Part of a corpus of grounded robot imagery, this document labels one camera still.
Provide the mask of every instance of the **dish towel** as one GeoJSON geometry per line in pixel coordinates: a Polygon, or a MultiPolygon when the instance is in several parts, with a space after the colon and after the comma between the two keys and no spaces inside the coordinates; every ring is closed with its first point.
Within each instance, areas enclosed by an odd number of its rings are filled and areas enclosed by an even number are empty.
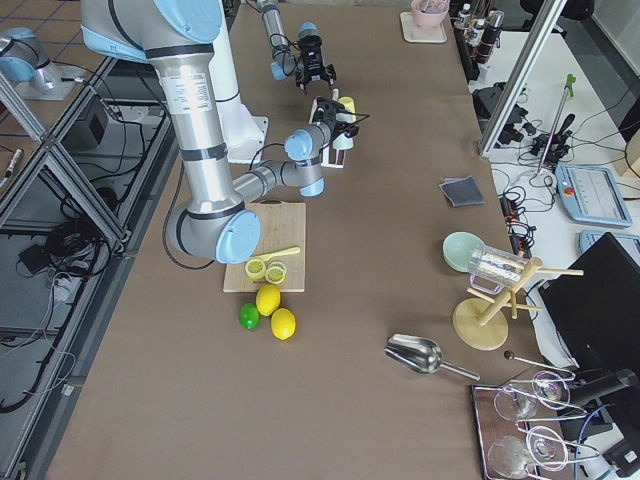
{"type": "Polygon", "coordinates": [[[485,199],[471,175],[464,178],[443,178],[438,185],[452,207],[482,205],[485,199]]]}

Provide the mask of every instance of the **computer monitor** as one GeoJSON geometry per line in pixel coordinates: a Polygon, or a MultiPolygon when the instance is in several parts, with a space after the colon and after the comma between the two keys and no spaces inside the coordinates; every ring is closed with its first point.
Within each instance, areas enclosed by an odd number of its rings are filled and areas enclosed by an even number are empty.
{"type": "MultiPolygon", "coordinates": [[[[562,276],[540,287],[544,304],[580,371],[628,368],[640,376],[640,266],[606,233],[562,276]]],[[[625,440],[640,452],[640,387],[602,398],[625,440]]]]}

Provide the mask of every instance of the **light green bowl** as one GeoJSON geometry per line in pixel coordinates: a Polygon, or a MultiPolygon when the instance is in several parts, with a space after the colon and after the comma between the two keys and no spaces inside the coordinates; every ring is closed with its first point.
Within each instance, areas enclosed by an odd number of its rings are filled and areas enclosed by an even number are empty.
{"type": "Polygon", "coordinates": [[[469,232],[453,232],[442,242],[444,261],[454,270],[466,273],[469,271],[471,252],[478,244],[484,242],[469,232]]]}

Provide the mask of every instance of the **pink bowl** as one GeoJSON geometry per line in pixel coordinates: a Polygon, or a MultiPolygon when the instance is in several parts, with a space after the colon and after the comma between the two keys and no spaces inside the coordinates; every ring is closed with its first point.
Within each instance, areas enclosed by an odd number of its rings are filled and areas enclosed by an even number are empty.
{"type": "Polygon", "coordinates": [[[420,6],[426,0],[411,0],[411,16],[416,25],[421,28],[433,28],[442,23],[442,20],[449,13],[449,2],[444,0],[431,0],[433,7],[438,5],[446,5],[440,13],[423,13],[420,11],[420,6]]]}

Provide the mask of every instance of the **wooden cutting board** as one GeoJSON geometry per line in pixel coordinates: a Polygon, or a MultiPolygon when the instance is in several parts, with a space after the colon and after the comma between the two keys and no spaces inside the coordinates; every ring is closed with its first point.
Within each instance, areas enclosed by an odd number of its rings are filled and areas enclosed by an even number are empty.
{"type": "MultiPolygon", "coordinates": [[[[287,266],[287,276],[278,285],[282,292],[304,292],[305,239],[307,206],[304,203],[251,203],[247,207],[260,218],[260,243],[255,255],[300,247],[300,253],[275,257],[267,262],[280,261],[287,266]]],[[[253,282],[244,271],[244,263],[229,264],[224,275],[222,291],[255,292],[266,282],[253,282]]]]}

